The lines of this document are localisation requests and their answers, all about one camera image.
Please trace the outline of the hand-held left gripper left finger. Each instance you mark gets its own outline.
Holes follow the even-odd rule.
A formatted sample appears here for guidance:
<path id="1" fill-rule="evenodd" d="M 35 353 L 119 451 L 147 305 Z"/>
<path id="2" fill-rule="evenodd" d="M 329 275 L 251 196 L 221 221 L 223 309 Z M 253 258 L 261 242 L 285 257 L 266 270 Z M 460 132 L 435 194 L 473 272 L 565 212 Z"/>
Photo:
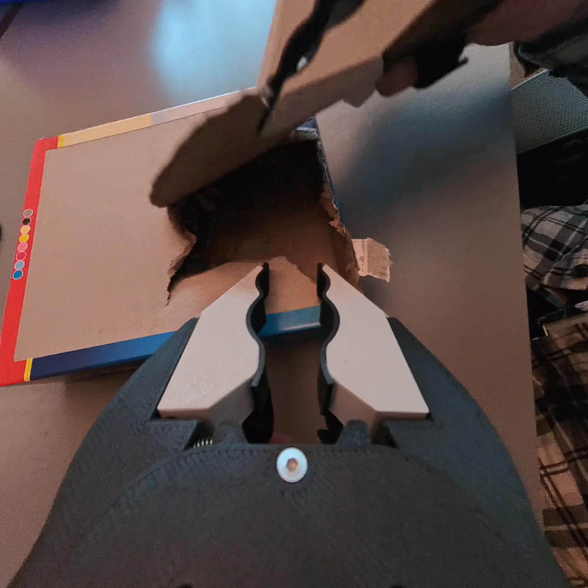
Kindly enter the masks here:
<path id="1" fill-rule="evenodd" d="M 266 353 L 269 263 L 255 266 L 198 317 L 159 401 L 166 419 L 198 420 L 213 430 L 230 422 L 250 443 L 274 433 Z"/>

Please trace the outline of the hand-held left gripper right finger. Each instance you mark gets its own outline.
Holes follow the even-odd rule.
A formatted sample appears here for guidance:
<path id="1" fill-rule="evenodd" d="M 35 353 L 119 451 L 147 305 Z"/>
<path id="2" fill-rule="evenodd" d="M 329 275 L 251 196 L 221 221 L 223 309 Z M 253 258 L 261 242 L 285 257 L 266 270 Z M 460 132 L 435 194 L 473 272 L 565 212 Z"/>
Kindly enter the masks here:
<path id="1" fill-rule="evenodd" d="M 387 420 L 429 417 L 386 313 L 324 263 L 318 265 L 317 293 L 326 334 L 318 375 L 326 424 L 320 440 L 336 442 L 350 422 L 364 423 L 374 440 Z"/>

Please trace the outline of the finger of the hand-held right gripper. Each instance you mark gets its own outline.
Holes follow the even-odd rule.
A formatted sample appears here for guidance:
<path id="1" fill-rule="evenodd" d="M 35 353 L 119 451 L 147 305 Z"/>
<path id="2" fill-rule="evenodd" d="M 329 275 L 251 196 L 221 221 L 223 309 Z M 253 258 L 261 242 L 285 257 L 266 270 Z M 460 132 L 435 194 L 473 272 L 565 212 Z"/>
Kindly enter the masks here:
<path id="1" fill-rule="evenodd" d="M 387 43 L 430 2 L 342 1 L 342 20 L 327 31 L 312 74 L 262 114 L 260 136 L 274 138 L 340 100 L 360 105 L 382 75 Z"/>
<path id="2" fill-rule="evenodd" d="M 257 92 L 263 111 L 306 83 L 327 31 L 342 20 L 342 1 L 276 1 Z"/>

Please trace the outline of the colourful cardboard puzzle box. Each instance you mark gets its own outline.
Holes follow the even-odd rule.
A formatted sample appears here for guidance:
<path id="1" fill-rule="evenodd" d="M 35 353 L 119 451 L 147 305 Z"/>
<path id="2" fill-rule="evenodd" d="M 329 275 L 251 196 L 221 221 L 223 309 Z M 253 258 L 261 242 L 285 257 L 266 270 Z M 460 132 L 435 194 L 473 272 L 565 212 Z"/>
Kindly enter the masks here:
<path id="1" fill-rule="evenodd" d="M 316 265 L 359 288 L 390 253 L 351 239 L 309 122 L 254 151 L 232 93 L 37 141 L 1 329 L 1 386 L 150 356 L 268 262 L 270 314 L 317 306 Z"/>

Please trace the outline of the person's right hand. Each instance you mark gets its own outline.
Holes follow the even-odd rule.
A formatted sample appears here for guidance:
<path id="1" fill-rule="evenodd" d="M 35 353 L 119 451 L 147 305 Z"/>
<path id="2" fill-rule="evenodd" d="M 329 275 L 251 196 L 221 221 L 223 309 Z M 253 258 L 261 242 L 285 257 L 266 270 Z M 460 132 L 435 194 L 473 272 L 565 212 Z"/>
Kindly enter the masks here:
<path id="1" fill-rule="evenodd" d="M 534 42 L 586 16 L 587 1 L 501 1 L 496 10 L 469 28 L 466 39 L 485 46 Z M 376 89 L 382 96 L 392 96 L 417 79 L 415 58 L 409 56 L 386 68 Z"/>

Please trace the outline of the grey mesh office chair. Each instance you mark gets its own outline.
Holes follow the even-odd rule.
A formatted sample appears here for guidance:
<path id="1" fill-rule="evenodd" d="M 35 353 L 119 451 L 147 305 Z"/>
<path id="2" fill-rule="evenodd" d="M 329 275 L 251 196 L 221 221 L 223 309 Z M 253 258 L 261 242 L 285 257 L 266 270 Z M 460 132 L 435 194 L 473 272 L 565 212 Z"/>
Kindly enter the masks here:
<path id="1" fill-rule="evenodd" d="M 587 97 L 567 79 L 547 71 L 511 89 L 516 153 L 587 129 Z"/>

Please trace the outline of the person's plaid shirt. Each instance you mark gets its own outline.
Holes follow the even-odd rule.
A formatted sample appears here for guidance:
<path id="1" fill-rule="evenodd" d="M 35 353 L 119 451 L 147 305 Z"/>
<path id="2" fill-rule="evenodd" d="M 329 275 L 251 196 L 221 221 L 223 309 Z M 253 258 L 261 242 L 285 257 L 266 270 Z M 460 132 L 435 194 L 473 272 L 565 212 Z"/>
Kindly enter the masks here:
<path id="1" fill-rule="evenodd" d="M 543 527 L 587 587 L 587 204 L 521 212 Z"/>

